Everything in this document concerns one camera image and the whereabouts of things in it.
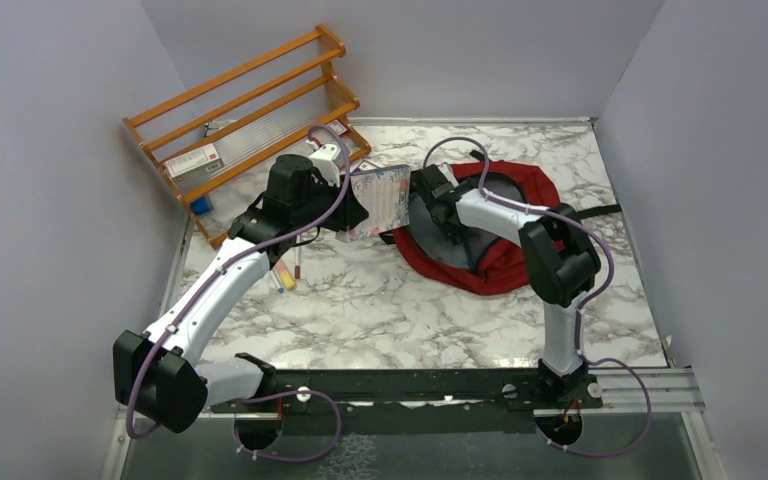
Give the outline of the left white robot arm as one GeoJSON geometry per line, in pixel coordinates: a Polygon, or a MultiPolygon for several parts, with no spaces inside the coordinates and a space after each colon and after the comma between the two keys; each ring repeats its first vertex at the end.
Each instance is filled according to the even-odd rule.
{"type": "Polygon", "coordinates": [[[126,408],[128,435],[143,438],[136,414],[180,433],[206,407],[240,401],[250,410],[273,401],[264,366],[245,356],[204,367],[198,362],[233,307],[300,234],[321,227],[349,230],[368,216],[354,198],[345,153],[326,158],[284,154],[269,170],[267,187],[228,229],[208,268],[143,332],[124,331],[113,345],[115,396],[126,408]]]}

